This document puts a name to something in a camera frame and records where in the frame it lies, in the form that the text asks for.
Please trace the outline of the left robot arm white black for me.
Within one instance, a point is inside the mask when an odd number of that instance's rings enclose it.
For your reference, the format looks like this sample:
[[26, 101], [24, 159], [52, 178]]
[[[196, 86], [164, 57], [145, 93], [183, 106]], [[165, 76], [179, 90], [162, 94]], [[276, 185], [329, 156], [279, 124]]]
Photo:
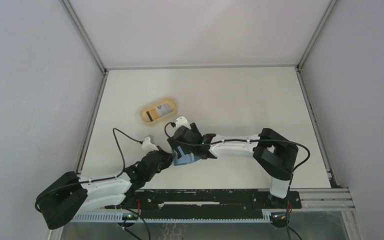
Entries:
[[69, 223], [75, 216], [106, 206], [133, 207], [135, 192], [144, 187], [157, 173], [173, 163], [173, 155], [162, 149], [148, 152], [142, 160], [113, 176], [86, 179], [69, 171], [64, 173], [35, 200], [35, 209], [40, 212], [50, 230]]

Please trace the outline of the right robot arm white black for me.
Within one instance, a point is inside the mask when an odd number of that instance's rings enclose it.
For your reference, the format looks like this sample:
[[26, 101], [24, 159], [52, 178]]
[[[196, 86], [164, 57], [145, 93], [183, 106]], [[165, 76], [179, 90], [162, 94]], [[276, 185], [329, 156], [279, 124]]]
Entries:
[[172, 124], [175, 132], [167, 137], [175, 165], [198, 160], [239, 157], [254, 159], [271, 177], [269, 203], [282, 208], [289, 201], [298, 144], [287, 140], [271, 128], [248, 136], [228, 137], [216, 133], [201, 134], [195, 123]]

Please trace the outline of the blue leather card holder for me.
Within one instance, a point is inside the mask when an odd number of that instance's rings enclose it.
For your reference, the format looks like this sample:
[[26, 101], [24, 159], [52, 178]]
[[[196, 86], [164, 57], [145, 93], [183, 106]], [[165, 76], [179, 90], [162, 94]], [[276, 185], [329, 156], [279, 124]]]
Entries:
[[198, 156], [195, 156], [193, 153], [190, 153], [191, 159], [190, 160], [175, 160], [174, 159], [174, 154], [172, 153], [173, 156], [173, 165], [174, 166], [182, 166], [182, 165], [189, 165], [192, 163], [195, 163], [200, 160]]

